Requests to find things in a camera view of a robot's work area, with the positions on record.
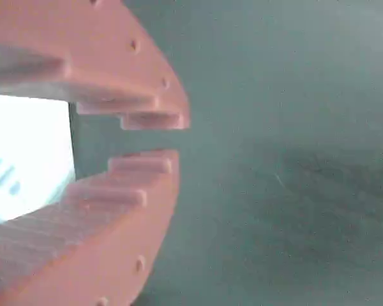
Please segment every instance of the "screw hole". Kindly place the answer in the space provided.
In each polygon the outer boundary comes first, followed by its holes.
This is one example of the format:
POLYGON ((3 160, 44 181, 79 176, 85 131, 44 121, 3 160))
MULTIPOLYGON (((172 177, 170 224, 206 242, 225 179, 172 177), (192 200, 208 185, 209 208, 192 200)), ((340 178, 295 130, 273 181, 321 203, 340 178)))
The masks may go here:
POLYGON ((89 0, 89 3, 91 3, 93 6, 98 6, 100 2, 101 0, 89 0))
POLYGON ((100 298, 97 302, 96 302, 96 306, 108 306, 109 305, 109 301, 107 298, 103 297, 103 298, 100 298))
POLYGON ((163 86, 164 89, 169 89, 170 82, 169 80, 167 80, 167 78, 162 78, 161 85, 163 86))
POLYGON ((146 267, 146 258, 143 256, 139 256, 138 259, 136 260, 136 273, 140 273, 145 270, 146 267))
POLYGON ((130 41, 130 50, 136 54, 139 52, 139 42, 136 40, 131 40, 130 41))

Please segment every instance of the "pink plastic jaw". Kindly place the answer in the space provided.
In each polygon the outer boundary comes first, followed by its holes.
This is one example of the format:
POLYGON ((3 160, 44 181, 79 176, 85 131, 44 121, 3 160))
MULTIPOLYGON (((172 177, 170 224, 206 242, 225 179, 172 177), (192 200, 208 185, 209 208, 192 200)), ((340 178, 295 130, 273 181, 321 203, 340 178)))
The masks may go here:
POLYGON ((190 123, 180 81, 119 0, 0 1, 0 94, 75 102, 128 129, 190 123))
MULTIPOLYGON (((125 129, 190 124, 180 81, 120 0, 0 1, 0 94, 73 102, 125 129)), ((113 157, 60 203, 0 225, 0 306, 131 304, 178 192, 177 152, 113 157)))
POLYGON ((0 225, 0 305, 130 305, 174 212, 177 154, 110 160, 60 203, 0 225))

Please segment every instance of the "curved plastic edge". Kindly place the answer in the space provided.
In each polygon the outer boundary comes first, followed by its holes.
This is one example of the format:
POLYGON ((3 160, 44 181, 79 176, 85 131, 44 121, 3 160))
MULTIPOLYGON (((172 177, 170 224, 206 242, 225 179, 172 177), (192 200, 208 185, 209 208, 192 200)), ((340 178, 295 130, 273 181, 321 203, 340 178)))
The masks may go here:
POLYGON ((113 157, 60 203, 0 225, 0 306, 130 305, 174 212, 173 150, 113 157))
POLYGON ((186 93, 119 0, 0 0, 0 94, 59 99, 125 129, 184 129, 186 93))

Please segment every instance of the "dark green wall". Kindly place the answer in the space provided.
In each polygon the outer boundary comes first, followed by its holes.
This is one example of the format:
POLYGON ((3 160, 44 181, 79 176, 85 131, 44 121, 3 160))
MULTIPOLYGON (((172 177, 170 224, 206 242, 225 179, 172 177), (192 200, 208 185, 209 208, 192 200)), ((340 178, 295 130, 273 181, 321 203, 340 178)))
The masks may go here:
POLYGON ((185 132, 73 118, 78 177, 125 152, 181 152, 136 306, 383 305, 383 1, 126 3, 192 110, 185 132))

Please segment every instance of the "small hole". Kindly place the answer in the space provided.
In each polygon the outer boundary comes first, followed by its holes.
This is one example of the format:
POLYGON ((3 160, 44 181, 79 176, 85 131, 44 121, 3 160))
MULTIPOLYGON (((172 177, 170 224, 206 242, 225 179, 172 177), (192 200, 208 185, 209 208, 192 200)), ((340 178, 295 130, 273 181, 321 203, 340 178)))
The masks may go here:
POLYGON ((107 298, 103 297, 103 298, 100 298, 97 302, 96 302, 96 306, 108 306, 109 305, 109 301, 107 298))
POLYGON ((137 42, 136 40, 131 40, 130 50, 135 54, 138 53, 139 52, 139 42, 137 42))
POLYGON ((139 256, 136 260, 136 272, 140 273, 145 270, 146 267, 146 258, 143 256, 139 256))
POLYGON ((170 82, 166 78, 162 78, 161 80, 161 85, 163 86, 164 89, 169 89, 170 87, 170 82))

